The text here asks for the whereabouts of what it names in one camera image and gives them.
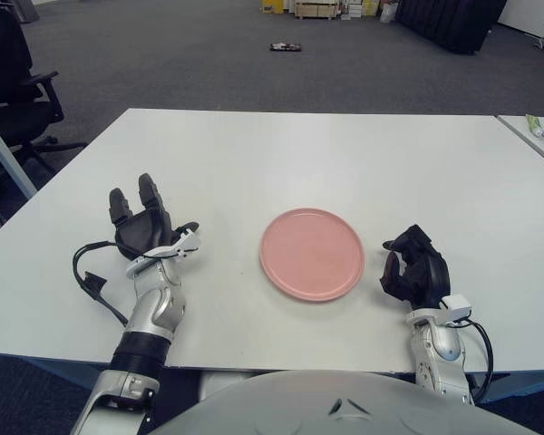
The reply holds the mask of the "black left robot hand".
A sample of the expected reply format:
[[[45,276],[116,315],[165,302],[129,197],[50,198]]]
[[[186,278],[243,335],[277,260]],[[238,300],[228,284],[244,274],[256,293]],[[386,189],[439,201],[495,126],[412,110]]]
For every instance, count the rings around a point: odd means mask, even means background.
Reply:
[[[110,219],[115,226],[115,243],[121,254],[133,260],[156,247],[171,246],[189,229],[196,232],[198,222],[171,226],[170,213],[163,206],[156,184],[148,173],[139,177],[139,195],[143,211],[133,214],[119,188],[109,195]]]

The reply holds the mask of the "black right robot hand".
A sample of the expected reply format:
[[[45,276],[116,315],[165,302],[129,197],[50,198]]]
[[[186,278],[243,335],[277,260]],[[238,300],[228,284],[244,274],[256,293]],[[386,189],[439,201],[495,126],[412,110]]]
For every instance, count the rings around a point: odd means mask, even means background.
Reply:
[[[438,308],[451,294],[447,263],[418,225],[384,241],[383,248],[389,252],[380,278],[386,294],[408,302],[413,310]]]

